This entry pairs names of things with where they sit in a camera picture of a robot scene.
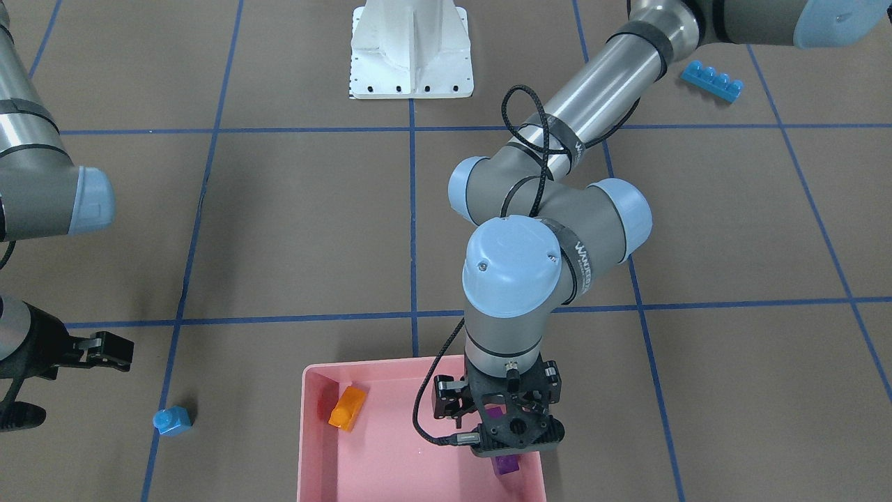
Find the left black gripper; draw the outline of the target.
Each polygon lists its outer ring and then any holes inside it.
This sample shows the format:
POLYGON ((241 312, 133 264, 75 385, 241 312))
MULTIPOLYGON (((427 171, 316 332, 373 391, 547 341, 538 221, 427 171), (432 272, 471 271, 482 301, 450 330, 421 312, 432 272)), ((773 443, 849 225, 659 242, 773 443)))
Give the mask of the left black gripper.
POLYGON ((433 378, 433 416, 460 420, 471 412, 486 413, 500 408, 505 420, 545 423, 552 404, 560 401, 562 378, 555 361, 541 357, 525 372, 509 370, 500 378, 466 365, 456 378, 438 374, 433 378))

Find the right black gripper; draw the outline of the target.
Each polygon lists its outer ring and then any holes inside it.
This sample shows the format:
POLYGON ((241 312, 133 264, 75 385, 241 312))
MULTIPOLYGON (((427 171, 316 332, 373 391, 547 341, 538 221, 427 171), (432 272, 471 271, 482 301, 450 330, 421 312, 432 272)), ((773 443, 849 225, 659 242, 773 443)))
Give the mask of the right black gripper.
POLYGON ((134 342, 109 331, 88 339, 71 337, 59 319, 23 301, 3 301, 1 319, 1 378, 54 379, 55 367, 105 367, 129 372, 134 342), (77 361, 77 354, 85 355, 77 361))

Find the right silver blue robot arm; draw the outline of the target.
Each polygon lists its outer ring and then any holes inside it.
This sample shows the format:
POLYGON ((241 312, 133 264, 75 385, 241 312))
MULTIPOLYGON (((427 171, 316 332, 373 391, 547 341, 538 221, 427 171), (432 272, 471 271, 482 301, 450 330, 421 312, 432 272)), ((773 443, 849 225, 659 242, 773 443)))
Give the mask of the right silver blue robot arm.
MULTIPOLYGON (((101 231, 114 221, 108 175, 77 165, 63 145, 20 59, 2 9, 2 241, 28 241, 101 231)), ((48 312, 2 295, 2 377, 54 379, 59 367, 110 367, 127 372, 134 344, 107 331, 71 336, 48 312)))

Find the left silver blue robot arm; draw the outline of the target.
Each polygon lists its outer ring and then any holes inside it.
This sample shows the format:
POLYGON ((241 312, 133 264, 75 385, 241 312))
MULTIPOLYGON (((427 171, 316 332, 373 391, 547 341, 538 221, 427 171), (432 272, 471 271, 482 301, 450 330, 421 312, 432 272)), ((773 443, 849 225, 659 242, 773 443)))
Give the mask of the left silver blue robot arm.
POLYGON ((711 43, 816 49, 863 38, 888 1, 629 1, 628 20, 509 143, 449 179, 450 206, 477 227, 462 283, 465 378, 434 382, 433 416, 460 420, 503 396, 539 429, 558 383, 541 361, 548 317, 586 294, 648 238, 652 214, 630 183, 562 180, 633 113, 675 63, 711 43))

